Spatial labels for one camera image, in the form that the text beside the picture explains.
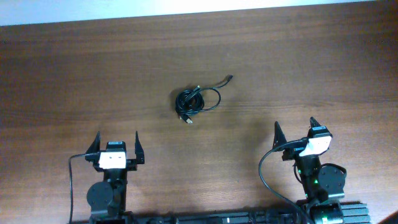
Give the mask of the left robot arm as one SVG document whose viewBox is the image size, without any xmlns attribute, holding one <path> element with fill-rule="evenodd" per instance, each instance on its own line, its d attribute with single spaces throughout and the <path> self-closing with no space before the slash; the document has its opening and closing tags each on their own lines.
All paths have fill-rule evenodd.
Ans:
<svg viewBox="0 0 398 224">
<path fill-rule="evenodd" d="M 85 160 L 93 164 L 103 180 L 93 184 L 86 195 L 91 207 L 90 223 L 134 223 L 134 215 L 126 210 L 127 173 L 145 163 L 144 150 L 135 134 L 135 158 L 127 158 L 124 141 L 109 141 L 100 149 L 100 133 L 87 149 Z"/>
</svg>

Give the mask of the black USB cable long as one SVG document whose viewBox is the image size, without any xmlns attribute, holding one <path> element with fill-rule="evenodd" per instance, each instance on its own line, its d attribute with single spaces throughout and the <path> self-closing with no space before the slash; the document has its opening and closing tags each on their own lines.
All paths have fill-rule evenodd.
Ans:
<svg viewBox="0 0 398 224">
<path fill-rule="evenodd" d="M 203 91 L 214 91 L 218 95 L 218 101 L 215 105 L 205 108 L 205 100 L 202 95 Z M 192 124 L 192 116 L 198 113 L 211 111 L 221 103 L 221 94 L 218 87 L 200 88 L 197 86 L 194 89 L 186 89 L 181 91 L 175 99 L 175 112 L 178 114 L 179 119 L 187 124 Z"/>
</svg>

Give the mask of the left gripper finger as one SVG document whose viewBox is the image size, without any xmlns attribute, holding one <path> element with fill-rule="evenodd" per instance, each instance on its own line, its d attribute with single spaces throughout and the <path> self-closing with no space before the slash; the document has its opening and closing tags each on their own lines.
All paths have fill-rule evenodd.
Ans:
<svg viewBox="0 0 398 224">
<path fill-rule="evenodd" d="M 94 141 L 91 143 L 90 147 L 86 150 L 85 154 L 96 154 L 100 151 L 101 134 L 98 131 Z"/>
<path fill-rule="evenodd" d="M 144 150 L 142 148 L 141 142 L 139 140 L 138 132 L 135 135 L 135 155 L 136 155 L 136 164 L 145 164 L 145 155 Z"/>
</svg>

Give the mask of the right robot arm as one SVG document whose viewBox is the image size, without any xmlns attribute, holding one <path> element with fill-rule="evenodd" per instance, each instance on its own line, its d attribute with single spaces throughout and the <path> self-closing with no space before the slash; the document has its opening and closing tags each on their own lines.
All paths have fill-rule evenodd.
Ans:
<svg viewBox="0 0 398 224">
<path fill-rule="evenodd" d="M 326 126 L 310 118 L 308 134 L 298 140 L 288 141 L 278 122 L 274 123 L 272 149 L 282 151 L 283 161 L 294 161 L 295 175 L 302 184 L 306 199 L 297 202 L 305 214 L 304 221 L 314 223 L 343 223 L 340 199 L 345 196 L 347 171 L 336 164 L 320 162 L 333 138 Z"/>
</svg>

